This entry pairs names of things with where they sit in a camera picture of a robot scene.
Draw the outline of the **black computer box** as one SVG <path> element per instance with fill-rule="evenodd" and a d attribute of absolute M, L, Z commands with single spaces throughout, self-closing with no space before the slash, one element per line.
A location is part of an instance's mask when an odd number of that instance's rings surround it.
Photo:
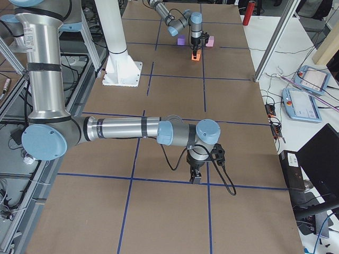
<path fill-rule="evenodd" d="M 283 150 L 279 154 L 279 160 L 287 188 L 292 191 L 304 192 L 306 190 L 304 179 L 296 153 Z"/>

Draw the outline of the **near blue teach pendant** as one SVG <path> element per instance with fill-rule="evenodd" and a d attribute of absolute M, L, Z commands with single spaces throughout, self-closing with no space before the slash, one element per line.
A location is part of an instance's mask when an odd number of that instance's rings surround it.
<path fill-rule="evenodd" d="M 286 113 L 292 120 L 320 123 L 322 117 L 315 99 L 298 89 L 285 88 L 282 91 Z"/>

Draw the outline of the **pink foam block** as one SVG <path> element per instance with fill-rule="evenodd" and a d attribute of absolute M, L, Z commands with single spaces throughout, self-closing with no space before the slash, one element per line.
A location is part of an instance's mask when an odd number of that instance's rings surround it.
<path fill-rule="evenodd" d="M 215 37 L 213 35 L 209 36 L 209 39 L 206 42 L 206 47 L 213 47 L 214 41 L 215 41 Z"/>

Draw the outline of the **red cylinder bottle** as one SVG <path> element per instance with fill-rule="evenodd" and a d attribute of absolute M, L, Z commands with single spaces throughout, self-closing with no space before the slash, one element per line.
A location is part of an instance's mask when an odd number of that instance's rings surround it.
<path fill-rule="evenodd" d="M 251 16 L 253 14 L 255 4 L 256 1 L 248 1 L 248 4 L 246 6 L 246 12 L 243 18 L 243 26 L 248 26 Z"/>

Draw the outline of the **orange foam block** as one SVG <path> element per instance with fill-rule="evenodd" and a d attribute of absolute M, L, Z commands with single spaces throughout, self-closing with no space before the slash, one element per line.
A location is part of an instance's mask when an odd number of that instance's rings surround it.
<path fill-rule="evenodd" d="M 201 58 L 201 50 L 198 50 L 198 56 L 194 57 L 193 55 L 191 55 L 191 60 L 192 61 L 199 61 Z"/>

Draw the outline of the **aluminium side frame rail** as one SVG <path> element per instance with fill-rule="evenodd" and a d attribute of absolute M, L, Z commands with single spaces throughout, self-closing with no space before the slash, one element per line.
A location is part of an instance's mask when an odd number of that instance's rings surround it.
<path fill-rule="evenodd" d="M 81 114 L 94 84 L 92 58 L 99 62 L 104 49 L 94 44 L 86 19 L 78 33 L 61 34 L 66 109 Z M 20 79 L 1 107 L 1 253 L 23 253 L 33 232 L 42 205 L 48 197 L 61 159 L 34 161 L 27 165 L 25 152 L 11 137 L 24 128 L 26 81 Z"/>

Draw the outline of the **far blue teach pendant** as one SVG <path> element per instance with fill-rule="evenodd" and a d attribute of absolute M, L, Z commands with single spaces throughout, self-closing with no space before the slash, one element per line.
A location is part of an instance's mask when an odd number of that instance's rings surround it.
<path fill-rule="evenodd" d="M 317 95 L 324 95 L 330 75 L 314 67 L 304 65 L 298 71 L 294 82 Z"/>

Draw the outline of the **aluminium frame post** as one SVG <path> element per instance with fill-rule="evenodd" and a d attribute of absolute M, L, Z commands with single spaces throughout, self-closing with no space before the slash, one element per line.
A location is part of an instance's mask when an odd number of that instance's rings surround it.
<path fill-rule="evenodd" d="M 268 65 L 270 58 L 272 57 L 278 42 L 280 41 L 290 19 L 292 18 L 293 14 L 295 13 L 298 5 L 300 3 L 300 0 L 289 0 L 286 8 L 283 11 L 282 16 L 279 19 L 279 22 L 273 32 L 273 35 L 271 37 L 271 40 L 269 44 L 267 45 L 266 51 L 260 61 L 260 64 L 256 70 L 256 73 L 254 75 L 254 81 L 259 82 L 261 76 L 263 75 L 263 72 Z"/>

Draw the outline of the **purple foam block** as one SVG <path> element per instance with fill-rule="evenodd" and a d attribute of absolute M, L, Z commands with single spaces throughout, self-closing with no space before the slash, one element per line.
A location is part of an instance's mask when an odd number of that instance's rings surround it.
<path fill-rule="evenodd" d="M 179 34 L 177 36 L 177 45 L 178 46 L 184 46 L 186 45 L 186 37 L 183 34 Z"/>

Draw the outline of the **white pedestal column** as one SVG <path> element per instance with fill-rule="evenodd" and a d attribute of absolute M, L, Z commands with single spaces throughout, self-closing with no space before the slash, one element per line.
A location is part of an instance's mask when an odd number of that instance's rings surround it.
<path fill-rule="evenodd" d="M 95 1 L 109 51 L 103 85 L 137 87 L 142 62 L 128 53 L 118 1 Z"/>

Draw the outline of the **black monitor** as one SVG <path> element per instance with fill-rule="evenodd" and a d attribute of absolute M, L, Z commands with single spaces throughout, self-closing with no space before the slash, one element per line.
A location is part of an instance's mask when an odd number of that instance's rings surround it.
<path fill-rule="evenodd" d="M 297 152 L 297 160 L 324 202 L 297 208 L 295 218 L 303 219 L 328 210 L 338 212 L 338 132 L 325 124 Z"/>

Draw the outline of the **blue teach pendant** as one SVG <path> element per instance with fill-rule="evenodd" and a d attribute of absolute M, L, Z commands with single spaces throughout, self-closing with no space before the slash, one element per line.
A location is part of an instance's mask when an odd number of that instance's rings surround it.
<path fill-rule="evenodd" d="M 298 89 L 285 88 L 282 91 L 286 113 L 292 120 L 320 123 L 322 117 L 315 99 Z"/>
<path fill-rule="evenodd" d="M 298 71 L 294 82 L 317 95 L 324 95 L 330 75 L 314 67 L 304 65 Z"/>

